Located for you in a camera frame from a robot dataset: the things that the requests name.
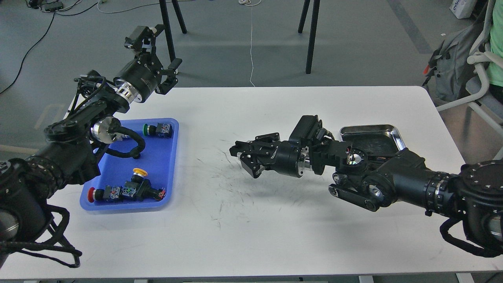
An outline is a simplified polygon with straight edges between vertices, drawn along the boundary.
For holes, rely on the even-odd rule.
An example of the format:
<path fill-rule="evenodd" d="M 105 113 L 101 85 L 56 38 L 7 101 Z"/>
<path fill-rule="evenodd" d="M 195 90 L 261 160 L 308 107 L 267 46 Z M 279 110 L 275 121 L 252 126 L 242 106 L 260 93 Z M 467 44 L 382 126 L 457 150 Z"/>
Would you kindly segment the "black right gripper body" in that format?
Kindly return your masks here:
<path fill-rule="evenodd" d="M 271 169 L 282 175 L 301 177 L 301 150 L 321 143 L 318 137 L 321 128 L 322 123 L 317 115 L 303 115 L 289 139 L 281 142 L 275 151 L 275 163 Z"/>

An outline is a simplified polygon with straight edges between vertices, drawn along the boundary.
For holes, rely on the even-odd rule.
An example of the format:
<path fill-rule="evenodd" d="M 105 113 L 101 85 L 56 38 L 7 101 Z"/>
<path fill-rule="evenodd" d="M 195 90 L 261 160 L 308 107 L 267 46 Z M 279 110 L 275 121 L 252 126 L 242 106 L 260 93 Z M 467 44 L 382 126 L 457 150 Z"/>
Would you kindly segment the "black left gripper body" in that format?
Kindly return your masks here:
<path fill-rule="evenodd" d="M 135 101 L 144 103 L 160 84 L 160 71 L 162 68 L 163 66 L 158 60 L 141 61 L 139 59 L 133 59 L 118 72 L 117 76 L 114 78 L 114 83 L 116 86 L 119 86 L 123 82 L 129 83 L 136 88 L 139 93 Z"/>

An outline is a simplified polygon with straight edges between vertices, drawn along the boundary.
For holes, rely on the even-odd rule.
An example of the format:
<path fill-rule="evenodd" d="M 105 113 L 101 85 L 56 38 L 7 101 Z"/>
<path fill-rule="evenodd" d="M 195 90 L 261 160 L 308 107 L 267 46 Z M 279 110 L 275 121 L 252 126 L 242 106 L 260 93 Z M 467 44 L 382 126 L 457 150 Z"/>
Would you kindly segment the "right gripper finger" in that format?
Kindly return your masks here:
<path fill-rule="evenodd" d="M 272 156 L 280 145 L 280 135 L 278 132 L 256 136 L 254 140 L 239 141 L 229 149 L 231 156 L 238 154 Z"/>
<path fill-rule="evenodd" d="M 275 163 L 275 152 L 240 153 L 241 166 L 252 176 L 258 178 L 263 171 L 272 170 Z"/>

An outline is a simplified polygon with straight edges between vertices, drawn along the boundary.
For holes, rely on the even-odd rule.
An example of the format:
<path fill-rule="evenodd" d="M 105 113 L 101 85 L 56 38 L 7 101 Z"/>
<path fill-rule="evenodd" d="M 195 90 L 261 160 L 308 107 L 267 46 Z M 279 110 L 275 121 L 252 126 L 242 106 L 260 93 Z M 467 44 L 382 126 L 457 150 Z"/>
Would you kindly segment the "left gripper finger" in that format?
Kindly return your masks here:
<path fill-rule="evenodd" d="M 156 93 L 166 95 L 178 83 L 176 77 L 177 69 L 182 64 L 182 59 L 174 59 L 166 70 L 161 70 L 160 75 L 166 76 L 166 80 L 160 83 L 156 88 Z"/>
<path fill-rule="evenodd" d="M 165 25 L 155 27 L 137 26 L 132 34 L 125 37 L 124 47 L 133 50 L 134 59 L 130 63 L 146 59 L 148 62 L 160 63 L 156 55 L 156 37 L 165 30 Z"/>

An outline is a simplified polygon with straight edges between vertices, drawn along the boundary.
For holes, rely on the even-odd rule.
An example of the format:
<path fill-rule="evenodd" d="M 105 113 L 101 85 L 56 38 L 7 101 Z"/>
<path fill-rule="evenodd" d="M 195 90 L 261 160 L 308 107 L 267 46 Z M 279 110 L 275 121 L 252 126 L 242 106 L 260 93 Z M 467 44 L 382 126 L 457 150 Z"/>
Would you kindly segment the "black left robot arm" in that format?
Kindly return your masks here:
<path fill-rule="evenodd" d="M 163 67 L 156 55 L 156 38 L 165 26 L 138 26 L 124 46 L 135 54 L 109 81 L 95 70 L 77 77 L 77 93 L 68 116 L 45 128 L 47 145 L 27 159 L 1 161 L 1 263 L 19 252 L 48 258 L 40 251 L 70 253 L 80 266 L 82 253 L 65 238 L 70 221 L 66 208 L 47 199 L 68 184 L 85 184 L 101 173 L 105 154 L 138 159 L 145 141 L 114 117 L 126 113 L 131 103 L 144 103 L 151 93 L 167 94 L 178 82 L 181 59 Z"/>

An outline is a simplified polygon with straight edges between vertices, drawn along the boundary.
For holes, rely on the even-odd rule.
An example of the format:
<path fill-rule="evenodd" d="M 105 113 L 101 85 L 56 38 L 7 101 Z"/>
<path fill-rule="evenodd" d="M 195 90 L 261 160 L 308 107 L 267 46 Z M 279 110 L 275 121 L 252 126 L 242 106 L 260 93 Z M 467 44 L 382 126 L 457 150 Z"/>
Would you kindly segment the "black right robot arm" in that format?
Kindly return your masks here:
<path fill-rule="evenodd" d="M 422 207 L 447 217 L 440 233 L 451 245 L 481 257 L 502 254 L 502 159 L 465 164 L 459 174 L 433 171 L 406 147 L 379 154 L 338 141 L 317 115 L 302 116 L 288 140 L 276 132 L 236 141 L 229 151 L 253 178 L 269 170 L 321 175 L 332 166 L 332 196 L 372 212 L 397 201 Z"/>

